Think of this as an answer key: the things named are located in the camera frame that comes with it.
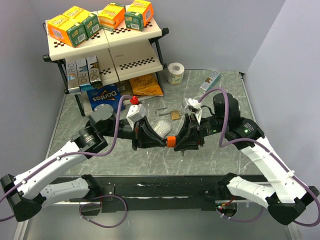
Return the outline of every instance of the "white wall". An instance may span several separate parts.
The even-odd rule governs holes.
[[[29,0],[41,21],[77,5],[89,11],[105,0]],[[133,0],[119,3],[131,4]],[[245,73],[285,0],[151,0],[154,17],[170,34],[160,41],[166,63],[187,69]]]
[[[40,163],[47,152],[63,96],[58,67],[45,63],[47,37],[27,1],[0,1],[0,178]],[[12,215],[7,200],[0,219]],[[0,239],[12,240],[17,222],[0,222]]]
[[[320,3],[287,0],[245,75],[253,111],[282,159],[320,189]],[[298,219],[318,217],[313,203]],[[300,227],[306,240],[320,226]]]

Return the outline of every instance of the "box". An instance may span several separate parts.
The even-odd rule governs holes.
[[[81,92],[85,92],[92,89],[89,80],[88,66],[85,58],[78,59],[76,62],[76,70],[78,73],[78,82]]]
[[[71,47],[77,47],[88,38],[82,23],[58,15],[47,22],[49,35]]]
[[[128,29],[142,31],[153,15],[154,9],[151,2],[136,0],[124,14],[125,26]]]
[[[82,23],[85,29],[86,36],[91,38],[95,33],[100,30],[100,24],[98,16],[92,12],[89,12],[81,7],[73,6],[62,15],[76,20],[79,23]]]
[[[87,91],[87,94],[92,110],[100,104],[109,104],[113,107],[113,110],[117,112],[121,95],[114,84],[94,88]],[[123,109],[125,109],[125,106],[122,103],[121,110]]]
[[[214,85],[214,82],[221,78],[221,73],[219,71],[213,71],[210,76],[201,84],[200,92],[205,93],[210,90]]]
[[[100,25],[109,31],[113,31],[125,18],[126,8],[122,4],[110,3],[99,14]]]
[[[91,86],[93,88],[102,87],[103,84],[100,77],[99,63],[98,63],[97,56],[88,56],[86,58],[86,64],[88,66],[89,80],[90,80]]]
[[[81,94],[76,62],[65,63],[66,76],[68,81],[68,91],[70,94]]]

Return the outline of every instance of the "toilet paper roll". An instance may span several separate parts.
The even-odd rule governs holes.
[[[184,77],[185,67],[178,62],[171,63],[168,66],[166,80],[171,84],[179,84]]]

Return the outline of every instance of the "red part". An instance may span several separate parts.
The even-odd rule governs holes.
[[[139,99],[138,99],[136,96],[133,96],[133,97],[130,99],[130,102],[131,102],[133,105],[137,105],[137,104],[139,104]]]

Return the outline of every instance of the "cable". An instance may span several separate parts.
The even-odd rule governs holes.
[[[210,114],[211,114],[212,116],[214,116],[214,113],[212,112],[211,107],[208,107],[207,105],[202,105],[201,108],[207,108],[207,109],[209,109]]]
[[[85,151],[76,151],[76,152],[68,152],[62,155],[59,155],[60,159],[70,156],[70,155],[87,155],[87,156],[96,156],[96,157],[104,157],[107,156],[108,154],[111,153],[111,151],[115,148],[116,142],[117,142],[117,137],[118,137],[118,129],[119,129],[119,122],[120,122],[120,112],[121,112],[121,107],[123,104],[124,99],[132,99],[132,96],[130,95],[123,95],[120,100],[119,100],[119,104],[118,104],[118,108],[117,108],[117,112],[116,112],[116,119],[115,119],[115,128],[114,128],[114,136],[113,136],[113,141],[112,141],[112,145],[110,146],[110,148],[108,149],[108,151],[106,151],[105,153],[92,153],[92,152],[85,152]],[[15,185],[14,187],[10,188],[4,195],[3,197],[0,199],[0,203],[10,194],[12,193],[12,191],[16,190],[17,188],[19,188],[23,183],[23,181],[27,182],[29,179],[31,179],[33,176],[35,176],[36,174],[38,174],[39,172],[41,172],[43,169],[45,169],[46,167],[48,167],[49,165],[51,165],[53,162],[57,161],[57,157],[51,159],[50,161],[48,161],[46,164],[42,165],[41,167],[39,167],[37,170],[35,170],[34,172],[32,172],[29,176],[27,176],[25,179],[23,179],[21,182],[19,182],[17,185]],[[9,217],[0,219],[0,222],[4,222],[7,221],[9,219],[12,219],[15,215],[11,215]]]
[[[232,203],[235,199],[236,199],[236,197],[233,196],[229,202],[222,203],[221,205],[222,205],[222,206],[228,206],[228,205],[229,205],[230,203]]]
[[[214,87],[212,89],[210,89],[209,91],[207,91],[205,94],[203,94],[200,99],[198,100],[198,102],[200,103],[208,94],[214,92],[214,91],[220,91],[223,94],[224,97],[224,119],[223,119],[223,126],[222,126],[222,131],[221,131],[221,135],[219,138],[219,147],[224,148],[230,144],[235,144],[235,143],[239,143],[239,142],[251,142],[254,143],[256,145],[258,145],[259,147],[261,147],[262,149],[264,149],[267,153],[270,153],[270,155],[275,159],[275,161],[280,164],[281,167],[283,167],[283,169],[288,173],[290,172],[290,169],[275,155],[273,154],[266,146],[264,146],[262,143],[250,139],[250,138],[241,138],[241,139],[234,139],[231,141],[228,141],[226,143],[223,143],[224,141],[224,136],[226,134],[227,131],[227,126],[228,126],[228,118],[229,118],[229,100],[228,100],[228,95],[226,90],[224,90],[222,87]],[[293,221],[295,224],[298,224],[300,226],[304,226],[304,227],[314,227],[317,226],[320,223],[320,202],[317,198],[317,196],[309,189],[309,187],[303,182],[301,181],[298,177],[296,177],[295,175],[293,175],[292,177],[297,183],[299,183],[310,195],[311,197],[314,199],[314,202],[318,208],[318,218],[315,222],[313,223],[302,223],[302,222],[298,222],[298,221]]]
[[[234,217],[228,217],[228,216],[222,214],[219,211],[217,211],[217,212],[224,219],[228,219],[228,220],[235,221],[235,222],[241,222],[241,223],[251,223],[251,222],[254,222],[254,221],[258,220],[262,216],[262,214],[264,213],[264,207],[263,206],[261,207],[261,210],[260,210],[259,214],[256,217],[254,217],[252,219],[248,219],[248,220],[238,219],[238,218],[234,218]]]
[[[100,223],[97,223],[95,221],[92,221],[91,219],[85,217],[82,215],[81,213],[81,210],[85,207],[85,206],[99,206],[99,204],[96,204],[96,203],[88,203],[88,204],[85,204],[85,205],[82,205],[80,208],[79,208],[79,214],[80,214],[80,218],[84,219],[84,220],[87,220],[88,222],[94,224],[94,225],[97,225],[99,227],[102,227],[102,228],[105,228],[105,229],[111,229],[111,228],[115,228],[117,226],[119,226],[120,224],[122,224],[124,222],[124,220],[126,219],[127,217],[127,214],[128,214],[128,208],[127,208],[127,204],[125,202],[125,200],[123,200],[121,197],[119,196],[116,196],[116,195],[103,195],[103,196],[97,196],[97,197],[94,197],[92,198],[91,200],[96,200],[96,199],[100,199],[100,198],[116,198],[116,199],[119,199],[121,200],[121,202],[123,203],[124,205],[124,215],[123,215],[123,218],[121,219],[120,222],[118,222],[117,224],[115,225],[112,225],[112,226],[107,226],[107,225],[102,225]]]

